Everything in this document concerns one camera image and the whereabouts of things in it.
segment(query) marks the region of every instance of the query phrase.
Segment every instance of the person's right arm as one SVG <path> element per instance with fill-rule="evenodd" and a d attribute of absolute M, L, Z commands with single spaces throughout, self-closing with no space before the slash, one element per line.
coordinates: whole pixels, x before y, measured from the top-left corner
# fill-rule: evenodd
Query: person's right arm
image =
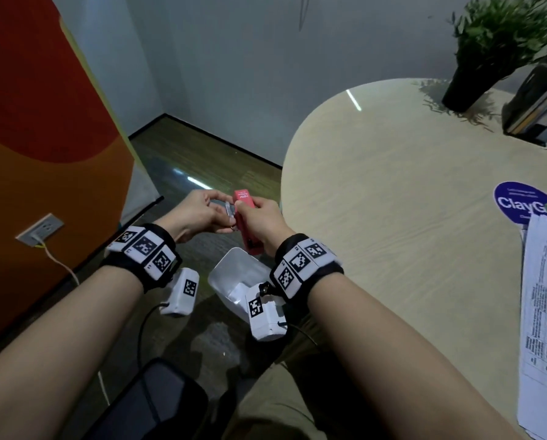
<path fill-rule="evenodd" d="M 295 234 L 277 203 L 236 206 L 274 256 Z M 399 439 L 519 439 L 455 367 L 394 312 L 340 273 L 312 288 L 308 307 L 359 389 Z"/>

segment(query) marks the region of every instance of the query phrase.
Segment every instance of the qr code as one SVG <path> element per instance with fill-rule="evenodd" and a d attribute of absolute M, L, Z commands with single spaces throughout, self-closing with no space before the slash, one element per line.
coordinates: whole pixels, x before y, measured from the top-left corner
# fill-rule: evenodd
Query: qr code
<path fill-rule="evenodd" d="M 169 267 L 171 264 L 170 259 L 163 251 L 160 251 L 160 254 L 157 255 L 152 262 L 161 273 L 165 272 L 167 267 Z"/>
<path fill-rule="evenodd" d="M 135 244 L 131 246 L 132 249 L 137 250 L 143 255 L 149 255 L 153 250 L 155 250 L 157 244 L 152 240 L 149 240 L 146 236 L 143 236 Z"/>
<path fill-rule="evenodd" d="M 299 251 L 298 254 L 290 260 L 290 265 L 294 267 L 294 270 L 298 273 L 308 264 L 310 264 L 310 260 L 301 251 Z"/>
<path fill-rule="evenodd" d="M 249 313 L 251 313 L 252 318 L 263 313 L 263 306 L 261 305 L 261 298 L 259 296 L 249 301 Z"/>
<path fill-rule="evenodd" d="M 137 232 L 130 232 L 127 230 L 121 236 L 115 239 L 115 242 L 120 242 L 121 244 L 125 244 L 129 242 L 135 235 L 137 235 Z"/>
<path fill-rule="evenodd" d="M 294 281 L 294 275 L 290 272 L 289 268 L 285 268 L 280 276 L 277 277 L 277 282 L 282 286 L 284 290 Z"/>
<path fill-rule="evenodd" d="M 184 293 L 186 295 L 194 296 L 194 294 L 196 294 L 196 283 L 187 279 L 184 284 Z"/>
<path fill-rule="evenodd" d="M 306 251 L 314 259 L 326 255 L 326 250 L 324 250 L 319 244 L 308 245 L 308 247 L 306 247 Z"/>

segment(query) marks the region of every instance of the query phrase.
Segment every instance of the white wall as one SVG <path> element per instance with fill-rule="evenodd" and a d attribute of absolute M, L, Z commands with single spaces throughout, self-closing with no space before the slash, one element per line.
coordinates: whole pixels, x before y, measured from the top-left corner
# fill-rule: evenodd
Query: white wall
<path fill-rule="evenodd" d="M 127 0 L 166 112 L 279 164 L 339 91 L 455 70 L 445 19 L 468 0 L 309 0 L 299 31 L 305 1 Z"/>
<path fill-rule="evenodd" d="M 163 113 L 125 0 L 53 0 L 119 123 L 131 134 Z"/>

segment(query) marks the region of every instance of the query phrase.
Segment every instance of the wristband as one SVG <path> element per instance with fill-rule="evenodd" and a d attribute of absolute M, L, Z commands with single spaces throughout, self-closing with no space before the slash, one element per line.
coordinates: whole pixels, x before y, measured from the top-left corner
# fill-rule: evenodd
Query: wristband
<path fill-rule="evenodd" d="M 157 224 L 131 225 L 107 248 L 101 266 L 115 266 L 137 276 L 143 291 L 163 288 L 182 264 L 175 241 Z"/>
<path fill-rule="evenodd" d="M 287 238 L 275 254 L 270 280 L 292 302 L 303 304 L 314 285 L 331 273 L 344 273 L 341 262 L 326 245 L 298 233 Z"/>

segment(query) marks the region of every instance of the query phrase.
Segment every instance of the paper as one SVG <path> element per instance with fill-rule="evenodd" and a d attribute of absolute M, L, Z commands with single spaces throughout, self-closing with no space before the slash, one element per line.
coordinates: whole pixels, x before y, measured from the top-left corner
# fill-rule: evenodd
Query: paper
<path fill-rule="evenodd" d="M 547 216 L 533 214 L 526 235 L 520 319 L 518 423 L 547 440 Z"/>

